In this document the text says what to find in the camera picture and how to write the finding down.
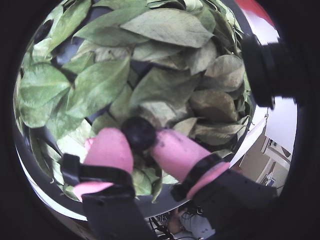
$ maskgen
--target black round object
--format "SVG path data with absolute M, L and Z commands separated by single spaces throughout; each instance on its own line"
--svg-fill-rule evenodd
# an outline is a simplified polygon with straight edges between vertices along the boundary
M 130 147 L 137 151 L 150 148 L 156 141 L 156 129 L 146 119 L 134 116 L 126 120 L 121 131 L 124 133 Z

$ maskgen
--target leafy plant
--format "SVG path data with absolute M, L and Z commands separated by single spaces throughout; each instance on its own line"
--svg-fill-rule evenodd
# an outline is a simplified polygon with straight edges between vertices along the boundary
M 83 25 L 96 7 L 112 11 Z M 45 32 L 30 42 L 17 77 L 14 116 L 21 134 L 29 127 L 39 168 L 67 197 L 77 201 L 62 178 L 61 154 L 83 163 L 87 138 L 130 117 L 218 148 L 222 158 L 245 134 L 253 111 L 242 31 L 219 0 L 64 0 L 43 23 Z M 57 64 L 57 49 L 75 37 L 84 40 L 76 54 Z M 58 152 L 36 134 L 40 127 Z M 152 195 L 155 203 L 163 184 L 178 181 L 148 151 L 132 154 L 136 194 Z

